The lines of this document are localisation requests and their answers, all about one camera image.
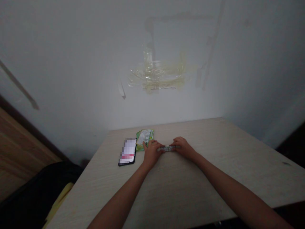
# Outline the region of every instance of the green package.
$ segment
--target green package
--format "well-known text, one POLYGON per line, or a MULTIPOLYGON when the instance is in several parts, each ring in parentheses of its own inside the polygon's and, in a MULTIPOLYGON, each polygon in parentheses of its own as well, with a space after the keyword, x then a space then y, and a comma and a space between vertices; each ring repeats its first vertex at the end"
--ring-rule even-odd
POLYGON ((137 133, 136 152, 144 151, 143 141, 145 142, 145 144, 147 146, 148 142, 150 140, 153 140, 153 133, 154 133, 154 130, 152 130, 152 129, 140 130, 137 133))

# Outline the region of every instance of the table surface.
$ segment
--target table surface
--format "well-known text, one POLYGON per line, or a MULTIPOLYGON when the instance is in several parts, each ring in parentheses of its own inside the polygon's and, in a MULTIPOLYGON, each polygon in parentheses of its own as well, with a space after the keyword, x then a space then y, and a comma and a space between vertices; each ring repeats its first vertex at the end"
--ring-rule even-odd
MULTIPOLYGON (((184 137, 272 208, 305 200, 305 169, 225 119, 214 118, 110 131, 47 228, 87 228, 143 162, 144 152, 137 152, 134 164, 118 166, 123 141, 148 128, 165 145, 184 137)), ((190 228, 235 216, 194 164, 167 152, 147 175, 124 228, 190 228)))

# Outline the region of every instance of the person's right hand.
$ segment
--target person's right hand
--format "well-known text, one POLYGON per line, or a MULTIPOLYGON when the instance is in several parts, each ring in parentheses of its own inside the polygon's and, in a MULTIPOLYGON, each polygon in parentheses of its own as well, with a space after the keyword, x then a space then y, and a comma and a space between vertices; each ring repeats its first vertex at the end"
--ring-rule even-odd
POLYGON ((180 155, 191 161, 197 154, 193 147, 183 137, 174 138, 174 142, 170 144, 170 146, 180 146, 180 148, 175 147, 173 150, 177 151, 180 155))

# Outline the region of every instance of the wall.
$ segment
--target wall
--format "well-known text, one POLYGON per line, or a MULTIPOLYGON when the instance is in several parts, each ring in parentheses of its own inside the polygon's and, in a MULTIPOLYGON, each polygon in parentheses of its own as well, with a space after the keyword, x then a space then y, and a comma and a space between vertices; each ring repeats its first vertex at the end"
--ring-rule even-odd
POLYGON ((305 5, 223 3, 217 29, 220 0, 2 1, 0 59, 39 110, 3 71, 1 95, 76 163, 108 130, 220 116, 276 147, 305 117, 305 5), (148 95, 127 77, 152 41, 147 23, 164 16, 153 23, 156 59, 183 48, 205 68, 200 83, 193 72, 182 90, 148 95))

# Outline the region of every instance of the pixelated screen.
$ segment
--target pixelated screen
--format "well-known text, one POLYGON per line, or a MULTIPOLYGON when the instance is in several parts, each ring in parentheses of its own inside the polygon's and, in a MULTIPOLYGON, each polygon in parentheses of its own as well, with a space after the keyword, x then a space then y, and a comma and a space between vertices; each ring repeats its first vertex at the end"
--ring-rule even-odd
POLYGON ((121 155, 119 158, 119 165, 126 165, 134 161, 136 153, 136 138, 126 138, 124 146, 122 147, 121 155))

